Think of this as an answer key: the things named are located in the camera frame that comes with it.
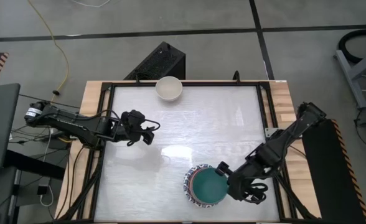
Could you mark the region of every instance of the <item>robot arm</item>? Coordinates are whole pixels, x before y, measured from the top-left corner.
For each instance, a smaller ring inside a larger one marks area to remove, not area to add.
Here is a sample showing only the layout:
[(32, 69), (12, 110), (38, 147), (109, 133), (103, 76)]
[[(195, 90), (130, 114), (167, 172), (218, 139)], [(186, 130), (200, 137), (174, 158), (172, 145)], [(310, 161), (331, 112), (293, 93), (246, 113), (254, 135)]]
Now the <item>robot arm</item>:
[(129, 141), (127, 145), (131, 146), (139, 141), (141, 136), (143, 141), (150, 145), (154, 138), (153, 131), (159, 128), (158, 126), (143, 129), (141, 124), (149, 120), (135, 110), (122, 113), (121, 118), (101, 116), (101, 113), (87, 117), (61, 110), (45, 101), (30, 104), (24, 119), (31, 127), (50, 126), (76, 136), (84, 146), (92, 149), (98, 149), (101, 146), (100, 140)]
[(287, 148), (309, 128), (324, 121), (326, 114), (312, 103), (303, 103), (298, 109), (298, 119), (285, 130), (278, 130), (268, 141), (260, 144), (246, 156), (245, 163), (232, 171), (225, 162), (216, 170), (219, 175), (228, 175), (228, 194), (235, 200), (260, 203), (265, 200), (265, 184), (253, 184), (255, 179), (265, 179), (279, 172)]

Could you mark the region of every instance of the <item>black metal frame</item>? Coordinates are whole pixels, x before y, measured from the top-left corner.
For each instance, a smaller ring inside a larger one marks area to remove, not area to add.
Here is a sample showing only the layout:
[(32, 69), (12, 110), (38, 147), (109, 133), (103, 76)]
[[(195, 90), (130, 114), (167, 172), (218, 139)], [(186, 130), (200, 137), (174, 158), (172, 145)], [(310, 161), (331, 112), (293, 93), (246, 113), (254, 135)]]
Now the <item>black metal frame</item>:
[[(238, 72), (235, 73), (234, 78), (237, 79), (236, 82), (183, 82), (182, 84), (183, 84), (183, 86), (254, 86), (256, 88), (256, 93), (258, 95), (258, 102), (259, 102), (259, 107), (260, 107), (262, 124), (263, 124), (264, 128), (268, 128), (268, 121), (266, 118), (266, 111), (265, 111), (265, 106), (263, 103), (263, 95), (261, 92), (263, 89), (266, 92), (266, 97), (267, 97), (268, 104), (269, 104), (271, 122), (273, 124), (273, 127), (277, 128), (278, 127), (277, 118), (276, 118), (276, 113), (275, 113), (275, 109), (274, 109), (273, 99), (271, 97), (271, 90), (270, 90), (269, 82), (268, 81), (241, 82), (240, 74)], [(101, 86), (101, 94), (100, 94), (97, 111), (100, 112), (104, 106), (106, 91), (110, 91), (110, 96), (108, 98), (108, 105), (107, 105), (107, 109), (110, 110), (112, 107), (112, 102), (113, 102), (114, 92), (115, 92), (116, 87), (155, 86), (155, 84), (156, 84), (156, 82), (103, 83)], [(100, 151), (98, 162), (103, 162), (104, 152), (105, 152), (104, 149)], [(85, 185), (90, 178), (90, 171), (92, 170), (92, 167), (93, 167), (93, 159), (94, 159), (94, 152), (91, 151), (89, 153), (89, 158), (88, 158), (88, 162), (87, 162), (87, 168), (85, 171), (85, 178), (83, 180), (83, 185)], [(288, 173), (284, 174), (284, 179), (287, 182), (289, 182), (289, 179), (287, 179), (287, 178), (288, 178)], [(90, 205), (89, 219), (93, 219), (95, 216), (99, 185), (100, 185), (100, 179), (96, 182), (94, 189), (93, 189), (93, 197), (92, 197), (91, 205)], [(281, 197), (279, 184), (276, 179), (273, 179), (273, 185), (274, 185), (274, 192), (276, 194), (276, 203), (277, 203), (279, 218), (280, 218), (280, 220), (282, 220), (286, 217), (284, 215), (283, 201), (282, 201), (282, 197)], [(289, 207), (290, 207), (290, 211), (291, 211), (291, 216), (293, 218), (296, 218), (297, 217), (296, 209), (294, 208), (294, 205), (290, 199), (288, 199), (288, 202), (289, 202)], [(85, 206), (85, 203), (82, 203), (81, 207), (78, 210), (78, 217), (77, 217), (78, 219), (82, 219), (84, 206)]]

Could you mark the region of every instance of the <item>table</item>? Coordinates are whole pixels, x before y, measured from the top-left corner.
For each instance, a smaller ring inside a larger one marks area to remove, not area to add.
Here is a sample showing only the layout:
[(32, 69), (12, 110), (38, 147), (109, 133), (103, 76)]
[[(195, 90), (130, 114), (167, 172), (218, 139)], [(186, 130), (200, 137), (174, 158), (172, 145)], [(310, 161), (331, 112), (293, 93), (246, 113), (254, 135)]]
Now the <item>table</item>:
[[(109, 83), (113, 81), (89, 81), (87, 82), (85, 92), (83, 94), (83, 101), (80, 109), (80, 114), (91, 116), (96, 114), (97, 108), (99, 105), (99, 99), (101, 95), (101, 87), (103, 83)], [(213, 82), (213, 83), (235, 83), (235, 80), (184, 80), (183, 82)], [(268, 83), (270, 86), (270, 93), (269, 96), (273, 100), (273, 108), (275, 115), (276, 115), (276, 122), (279, 128), (286, 128), (288, 127), (293, 121), (295, 121), (296, 116), (293, 108), (293, 103), (291, 100), (291, 96), (289, 94), (288, 84), (286, 81), (264, 81), (264, 80), (242, 80), (243, 83), (254, 83), (254, 82), (264, 82)], [(114, 81), (113, 83), (132, 83), (134, 84), (135, 81)], [(102, 103), (103, 109), (107, 108), (108, 106), (108, 97), (110, 93), (108, 91), (105, 92), (104, 101)], [(266, 120), (269, 127), (273, 126), (272, 122), (272, 111), (268, 106), (268, 95), (266, 94), (266, 90), (262, 90), (262, 97), (263, 97), (263, 104), (266, 112)], [(73, 164), (75, 158), (81, 149), (80, 142), (75, 141), (71, 147), (71, 156), (69, 163)], [(303, 144), (300, 140), (294, 142), (294, 147), (298, 148), (304, 153)], [(63, 186), (60, 192), (60, 200), (57, 205), (56, 214), (59, 213), (60, 209), (62, 208), (64, 198), (67, 194), (66, 205), (69, 204), (70, 193), (72, 192), (72, 201), (79, 195), (82, 189), (83, 180), (85, 177), (85, 170), (87, 167), (89, 151), (82, 151), (80, 154), (76, 168), (75, 168), (75, 180), (73, 189), (71, 191), (71, 182), (69, 186), (69, 190), (67, 192), (67, 175), (64, 175)], [(291, 187), (298, 196), (298, 198), (302, 201), (302, 203), (309, 209), (311, 213), (315, 216), (320, 217), (320, 210), (317, 204), (316, 194), (314, 192), (314, 187), (312, 184), (311, 175), (309, 172), (309, 167), (305, 158), (303, 158), (298, 152), (295, 151), (288, 151), (288, 155), (286, 157), (287, 162), (287, 170), (289, 174), (289, 180), (291, 182)], [(69, 176), (72, 176), (72, 166), (66, 172), (69, 172)], [(289, 203), (288, 200), (282, 190), (280, 190), (282, 195), (283, 201), (283, 210), (285, 217), (290, 217), (291, 212), (289, 210)], [(82, 217), (88, 218), (89, 216), (93, 215), (90, 214), (91, 202), (92, 202), (92, 193), (88, 194), (88, 197), (85, 200), (85, 206), (83, 208)], [(67, 211), (68, 206), (64, 206), (61, 211), (61, 214), (64, 214)]]

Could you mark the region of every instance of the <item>white tabletop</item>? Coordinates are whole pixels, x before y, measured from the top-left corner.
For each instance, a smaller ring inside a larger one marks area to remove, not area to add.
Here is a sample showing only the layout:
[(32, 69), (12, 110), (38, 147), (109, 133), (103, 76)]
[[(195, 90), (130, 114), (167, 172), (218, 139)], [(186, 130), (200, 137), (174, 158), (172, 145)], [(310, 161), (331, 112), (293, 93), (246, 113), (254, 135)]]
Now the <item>white tabletop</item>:
[(263, 181), (269, 191), (259, 205), (227, 195), (212, 208), (200, 208), (183, 192), (191, 167), (225, 161), (234, 170), (265, 141), (255, 87), (185, 86), (174, 102), (161, 101), (154, 87), (117, 87), (112, 109), (118, 114), (138, 110), (161, 128), (150, 146), (107, 143), (96, 222), (278, 220), (271, 179)]

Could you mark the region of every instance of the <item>metal stand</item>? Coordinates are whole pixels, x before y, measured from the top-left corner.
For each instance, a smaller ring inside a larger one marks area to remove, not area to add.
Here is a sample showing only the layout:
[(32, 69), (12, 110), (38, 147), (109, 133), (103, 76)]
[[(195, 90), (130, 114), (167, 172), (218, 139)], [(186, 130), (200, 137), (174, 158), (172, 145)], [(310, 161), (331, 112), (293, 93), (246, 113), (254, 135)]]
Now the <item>metal stand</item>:
[(366, 57), (357, 65), (351, 67), (341, 50), (337, 50), (335, 56), (337, 57), (340, 66), (344, 71), (350, 89), (355, 96), (357, 106), (359, 108), (366, 108), (366, 100), (359, 85), (359, 78), (361, 78), (361, 76), (366, 73)]
[(29, 156), (7, 150), (4, 158), (4, 167), (13, 166), (19, 170), (39, 174), (45, 177), (62, 180), (64, 177), (64, 168), (33, 159)]

